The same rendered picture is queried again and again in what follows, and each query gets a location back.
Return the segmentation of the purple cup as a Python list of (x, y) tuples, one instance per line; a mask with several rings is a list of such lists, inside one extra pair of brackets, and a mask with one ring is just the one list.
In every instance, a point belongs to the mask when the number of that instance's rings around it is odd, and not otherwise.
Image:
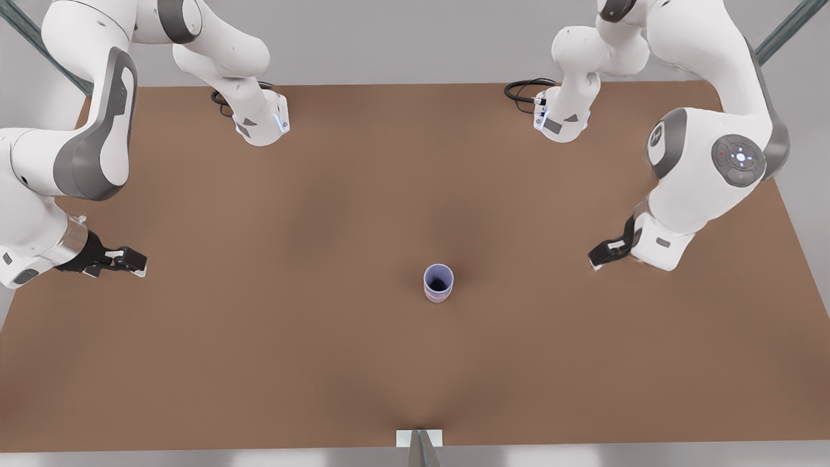
[(453, 281), (453, 270), (441, 263), (429, 266), (423, 276), (425, 290), (443, 291), (453, 289)]

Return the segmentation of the silver frame post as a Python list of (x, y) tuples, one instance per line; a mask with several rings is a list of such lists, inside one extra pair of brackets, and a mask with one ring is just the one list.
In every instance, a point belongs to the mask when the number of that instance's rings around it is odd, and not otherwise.
[(411, 432), (407, 467), (441, 467), (432, 440), (424, 429)]
[(830, 0), (801, 0), (792, 12), (760, 43), (755, 50), (760, 66), (771, 59), (807, 22), (812, 19)]
[(70, 80), (86, 97), (92, 96), (93, 84), (75, 76), (51, 56), (51, 53), (45, 47), (42, 30), (33, 22), (27, 13), (24, 13), (23, 9), (17, 3), (13, 0), (0, 0), (0, 18), (3, 18), (12, 29), (28, 41), (35, 50), (44, 56), (57, 71)]

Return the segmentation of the silver post foot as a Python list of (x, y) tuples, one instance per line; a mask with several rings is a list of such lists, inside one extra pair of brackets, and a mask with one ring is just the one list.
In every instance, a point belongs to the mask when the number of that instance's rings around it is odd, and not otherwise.
[(427, 439), (433, 447), (444, 446), (444, 432), (441, 429), (400, 429), (396, 431), (396, 447), (409, 448), (426, 444)]

